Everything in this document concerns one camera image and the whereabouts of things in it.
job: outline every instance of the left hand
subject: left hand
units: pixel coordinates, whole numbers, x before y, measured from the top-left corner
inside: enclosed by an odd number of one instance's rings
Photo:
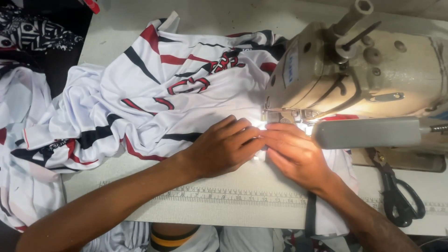
[[[196,178],[212,178],[237,170],[264,146],[260,129],[231,115],[212,125],[180,152]]]

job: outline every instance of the measuring ruler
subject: measuring ruler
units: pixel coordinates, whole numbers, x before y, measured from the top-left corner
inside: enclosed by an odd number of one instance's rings
[[[361,199],[375,210],[383,211],[383,201],[380,197],[361,197]],[[153,200],[305,209],[308,197],[298,192],[182,186],[159,195]],[[426,214],[448,216],[448,202],[424,201],[423,203],[426,207]]]

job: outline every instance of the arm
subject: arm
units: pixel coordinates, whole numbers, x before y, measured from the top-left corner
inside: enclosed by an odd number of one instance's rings
[[[234,171],[264,146],[260,130],[234,116],[218,122],[186,150],[94,190],[38,220],[16,251],[79,251],[154,197],[199,178]]]
[[[312,138],[293,124],[268,124],[262,136],[283,174],[327,201],[368,251],[421,251],[398,227],[361,200],[332,172]]]

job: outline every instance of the yellow stripe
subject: yellow stripe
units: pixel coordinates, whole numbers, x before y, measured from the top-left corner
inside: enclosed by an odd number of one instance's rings
[[[164,247],[180,247],[182,244],[184,244],[186,241],[188,241],[188,239],[190,239],[192,236],[193,235],[190,235],[189,237],[180,239],[180,240],[168,241],[168,240],[160,239],[159,237],[156,237],[153,234],[151,234],[151,240],[153,240],[158,245],[164,246]]]

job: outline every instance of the sewing machine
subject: sewing machine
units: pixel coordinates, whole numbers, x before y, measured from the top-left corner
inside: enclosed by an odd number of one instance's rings
[[[263,119],[313,126],[323,148],[360,148],[356,165],[372,165],[361,148],[375,146],[394,168],[442,172],[448,41],[377,30],[381,22],[354,27],[372,12],[369,0],[356,0],[338,23],[312,22],[288,41]],[[336,113],[361,119],[319,122]]]

